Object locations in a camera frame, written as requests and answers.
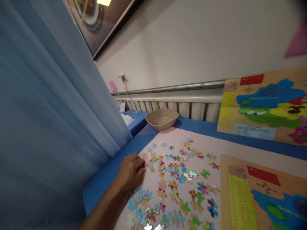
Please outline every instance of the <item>metal rail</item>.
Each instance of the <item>metal rail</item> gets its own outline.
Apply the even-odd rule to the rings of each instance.
[[[218,81],[206,81],[192,84],[184,85],[175,85],[175,86],[166,86],[158,88],[149,88],[149,89],[140,89],[128,91],[128,94],[143,94],[143,93],[162,93],[170,91],[185,91],[185,90],[197,90],[197,89],[215,89],[215,88],[224,88],[225,80]],[[125,95],[126,92],[119,92],[119,95]],[[112,96],[118,95],[118,93],[111,93]]]

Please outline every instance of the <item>blue tablecloth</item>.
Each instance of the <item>blue tablecloth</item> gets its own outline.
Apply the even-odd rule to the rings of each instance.
[[[216,130],[217,123],[178,118],[174,127],[302,160],[307,160],[307,148],[304,146],[294,146],[251,137],[221,133]],[[147,124],[122,150],[120,150],[87,182],[83,189],[83,199],[87,215],[94,208],[96,203],[105,193],[106,189],[115,179],[119,166],[124,157],[129,153],[139,153],[157,134],[158,131]]]
[[[127,110],[124,114],[132,117],[133,119],[135,119],[134,122],[132,122],[130,125],[128,125],[128,129],[129,129],[130,133],[132,134],[132,136],[134,137],[147,124],[145,117],[148,113],[140,111],[140,112],[138,112],[138,116],[137,116],[136,113],[132,113],[132,112],[135,112],[135,111]]]

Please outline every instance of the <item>plastic bowl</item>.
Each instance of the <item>plastic bowl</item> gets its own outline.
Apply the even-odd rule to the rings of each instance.
[[[178,117],[179,114],[177,112],[164,108],[147,114],[145,119],[154,129],[164,131],[172,127]]]

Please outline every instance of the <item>picture frame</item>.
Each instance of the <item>picture frame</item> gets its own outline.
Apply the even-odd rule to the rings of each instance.
[[[64,0],[93,60],[102,54],[144,0]]]

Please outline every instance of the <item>chinese flag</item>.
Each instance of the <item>chinese flag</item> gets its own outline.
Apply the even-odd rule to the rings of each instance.
[[[258,74],[248,77],[242,77],[240,85],[254,85],[261,84],[263,81],[264,74]]]
[[[279,183],[279,180],[278,180],[278,178],[275,174],[272,174],[270,172],[266,172],[266,171],[263,171],[261,169],[257,169],[257,168],[254,168],[254,167],[250,167],[250,166],[247,166],[247,170],[248,170],[249,175],[251,175],[253,177],[256,177],[256,178],[259,178],[261,180],[270,182],[272,184],[281,186],[280,183]]]

